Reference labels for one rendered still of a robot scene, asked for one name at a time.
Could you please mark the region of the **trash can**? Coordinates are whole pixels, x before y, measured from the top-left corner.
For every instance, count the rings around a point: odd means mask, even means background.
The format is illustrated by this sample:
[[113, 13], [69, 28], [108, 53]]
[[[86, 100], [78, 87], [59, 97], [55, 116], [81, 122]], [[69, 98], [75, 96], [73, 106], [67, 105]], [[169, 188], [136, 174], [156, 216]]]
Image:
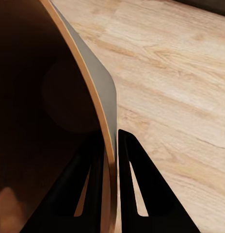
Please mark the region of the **trash can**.
[[[21, 231], [97, 130], [104, 138], [101, 233], [114, 233], [113, 78], [51, 0], [0, 0], [0, 233]], [[74, 216], [82, 214], [89, 174]]]

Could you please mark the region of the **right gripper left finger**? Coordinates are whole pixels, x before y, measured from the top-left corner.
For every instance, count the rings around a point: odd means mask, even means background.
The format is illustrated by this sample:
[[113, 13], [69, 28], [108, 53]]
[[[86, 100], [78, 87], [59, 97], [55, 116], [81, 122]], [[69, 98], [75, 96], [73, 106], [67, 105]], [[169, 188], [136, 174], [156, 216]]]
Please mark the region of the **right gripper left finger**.
[[[104, 138], [89, 134], [19, 233], [101, 233]], [[74, 216], [90, 169], [82, 214]]]

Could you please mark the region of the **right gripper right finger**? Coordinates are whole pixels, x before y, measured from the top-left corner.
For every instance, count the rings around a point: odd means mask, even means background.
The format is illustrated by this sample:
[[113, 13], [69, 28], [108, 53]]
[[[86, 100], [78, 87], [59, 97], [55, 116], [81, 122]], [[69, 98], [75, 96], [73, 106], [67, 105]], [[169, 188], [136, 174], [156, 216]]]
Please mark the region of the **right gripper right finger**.
[[[201, 233], [138, 139], [118, 129], [122, 233]], [[137, 211], [130, 162], [148, 216]]]

